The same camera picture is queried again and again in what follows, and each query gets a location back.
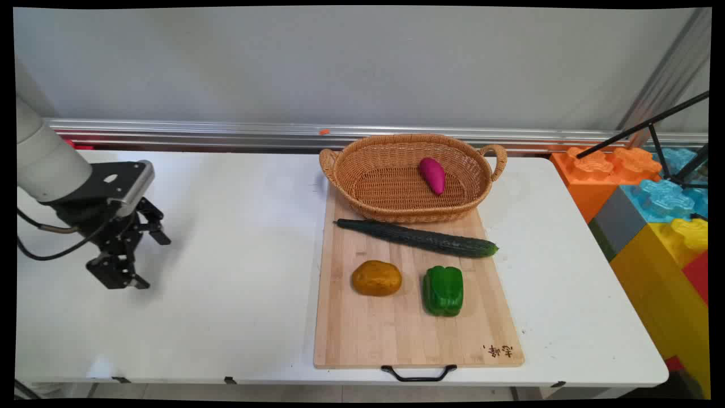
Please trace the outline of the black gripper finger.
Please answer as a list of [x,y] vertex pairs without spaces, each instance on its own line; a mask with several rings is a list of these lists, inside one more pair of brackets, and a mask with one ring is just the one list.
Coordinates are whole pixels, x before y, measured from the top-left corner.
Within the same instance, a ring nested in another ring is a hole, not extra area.
[[150,288],[150,283],[135,271],[134,250],[102,250],[88,261],[86,269],[107,289],[134,287],[139,290]]
[[161,221],[165,217],[163,212],[145,197],[140,199],[135,209],[137,210],[137,214],[140,214],[147,220],[145,223],[140,223],[135,229],[140,233],[147,232],[159,245],[170,245],[172,241],[165,234],[163,225],[161,224]]

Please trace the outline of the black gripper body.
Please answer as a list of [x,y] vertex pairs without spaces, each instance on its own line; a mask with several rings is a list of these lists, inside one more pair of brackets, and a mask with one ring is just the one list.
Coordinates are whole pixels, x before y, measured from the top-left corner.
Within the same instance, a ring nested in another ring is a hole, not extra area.
[[137,212],[120,216],[120,207],[120,202],[107,199],[57,202],[58,218],[75,228],[83,240],[56,256],[66,256],[93,243],[103,256],[134,257],[142,237],[142,233],[135,229],[139,225]]

